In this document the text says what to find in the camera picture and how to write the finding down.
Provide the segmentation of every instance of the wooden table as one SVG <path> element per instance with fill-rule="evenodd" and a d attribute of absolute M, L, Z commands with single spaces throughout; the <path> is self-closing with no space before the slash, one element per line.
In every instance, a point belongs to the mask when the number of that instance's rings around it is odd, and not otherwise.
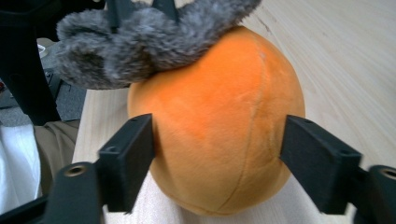
<path fill-rule="evenodd" d="M 177 1 L 179 6 L 187 1 Z M 289 58 L 306 116 L 365 155 L 362 167 L 396 167 L 396 1 L 266 0 L 244 24 Z M 95 161 L 127 120 L 127 90 L 88 91 L 74 161 Z M 321 215 L 292 177 L 271 200 L 233 217 L 198 217 L 164 196 L 148 175 L 131 215 L 108 223 L 350 223 Z"/>

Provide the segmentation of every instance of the metal screw hole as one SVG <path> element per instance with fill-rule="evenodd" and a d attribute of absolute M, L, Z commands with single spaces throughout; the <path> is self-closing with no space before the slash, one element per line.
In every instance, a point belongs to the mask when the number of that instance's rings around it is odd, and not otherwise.
<path fill-rule="evenodd" d="M 74 166 L 74 167 L 68 169 L 66 172 L 64 172 L 64 175 L 70 176 L 70 177 L 82 175 L 85 173 L 86 170 L 87 170 L 87 168 L 85 166 L 77 165 L 77 166 Z"/>
<path fill-rule="evenodd" d="M 382 169 L 382 175 L 386 176 L 387 178 L 396 180 L 396 171 L 390 169 Z"/>

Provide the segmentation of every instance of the orange plush toy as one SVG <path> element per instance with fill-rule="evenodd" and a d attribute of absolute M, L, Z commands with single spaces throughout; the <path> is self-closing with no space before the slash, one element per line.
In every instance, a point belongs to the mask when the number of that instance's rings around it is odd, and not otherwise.
<path fill-rule="evenodd" d="M 133 84 L 128 112 L 153 114 L 150 171 L 163 193 L 196 214 L 227 216 L 288 180 L 285 119 L 304 116 L 304 99 L 282 53 L 237 27 L 198 62 Z"/>
<path fill-rule="evenodd" d="M 129 116 L 153 116 L 152 176 L 182 207 L 228 216 L 276 194 L 290 176 L 279 159 L 286 116 L 303 117 L 304 100 L 282 53 L 235 27 L 261 0 L 116 2 L 132 10 L 119 27 L 103 10 L 58 24 L 63 80 L 98 90 L 132 83 Z"/>

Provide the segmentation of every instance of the gray fuzzy tuft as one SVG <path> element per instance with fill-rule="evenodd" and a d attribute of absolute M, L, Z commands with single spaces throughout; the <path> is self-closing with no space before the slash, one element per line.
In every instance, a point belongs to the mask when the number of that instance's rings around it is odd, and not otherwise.
<path fill-rule="evenodd" d="M 144 3 L 111 34 L 103 10 L 58 23 L 57 66 L 63 80 L 85 89 L 129 86 L 197 61 L 262 0 L 195 0 L 178 10 L 179 23 Z"/>

